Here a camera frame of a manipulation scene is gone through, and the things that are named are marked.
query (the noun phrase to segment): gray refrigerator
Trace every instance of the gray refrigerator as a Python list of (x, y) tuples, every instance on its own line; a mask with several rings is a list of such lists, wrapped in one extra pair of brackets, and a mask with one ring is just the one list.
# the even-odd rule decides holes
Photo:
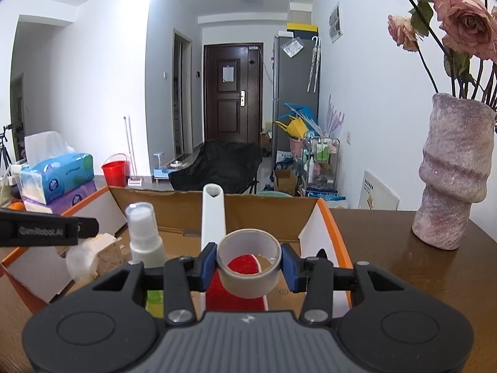
[[(316, 70), (312, 75), (311, 88), (309, 92), (307, 92), (314, 41), (302, 39), (304, 48), (291, 58), (282, 48), (282, 46), (290, 40), (291, 38), (278, 36), (274, 38), (273, 122), (278, 120), (280, 116), (290, 112), (290, 109), (283, 106), (285, 103), (308, 106), (316, 116), (316, 119), (318, 119), (319, 78), (317, 79), (316, 92), (314, 92)], [(283, 121), (285, 124), (288, 124), (288, 122), (288, 119)], [(288, 134), (274, 123), (272, 130), (272, 164), (274, 167), (276, 164), (277, 151), (289, 152), (290, 143)]]

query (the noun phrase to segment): purple tissue package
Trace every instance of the purple tissue package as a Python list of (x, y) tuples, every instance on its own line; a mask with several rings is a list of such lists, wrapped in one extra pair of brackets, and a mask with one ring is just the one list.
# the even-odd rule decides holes
[(48, 205), (35, 202), (32, 199), (24, 198), (24, 206), (28, 212), (62, 214), (70, 207), (73, 207), (94, 192), (96, 192), (96, 186), (95, 182), (91, 180), (90, 182), (87, 182), (86, 184), (64, 194), (62, 197), (55, 199)]

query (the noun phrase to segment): roll of tape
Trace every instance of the roll of tape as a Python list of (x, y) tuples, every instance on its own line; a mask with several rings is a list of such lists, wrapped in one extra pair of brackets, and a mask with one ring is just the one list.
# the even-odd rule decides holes
[[(266, 258), (271, 266), (250, 275), (239, 274), (228, 267), (232, 260), (247, 254), (260, 255)], [(266, 295), (276, 287), (281, 265), (281, 247), (277, 239), (265, 231), (237, 230), (219, 243), (216, 260), (219, 279), (224, 288), (234, 296), (254, 299)]]

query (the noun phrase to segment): pink textured vase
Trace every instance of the pink textured vase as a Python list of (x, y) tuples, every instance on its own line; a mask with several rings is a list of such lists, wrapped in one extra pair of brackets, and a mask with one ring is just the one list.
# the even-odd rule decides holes
[(471, 204), (486, 197), (494, 150), (495, 111), (479, 101), (433, 96), (419, 176), (426, 183), (413, 232), (443, 250), (459, 248)]

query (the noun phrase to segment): pink rose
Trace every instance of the pink rose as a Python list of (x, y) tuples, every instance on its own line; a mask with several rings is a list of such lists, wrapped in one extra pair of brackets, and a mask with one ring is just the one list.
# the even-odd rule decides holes
[(388, 32), (392, 36), (397, 46), (408, 52), (417, 52), (416, 31), (411, 25), (411, 18), (388, 16)]
[(434, 0), (446, 46), (497, 62), (497, 21), (480, 0)]

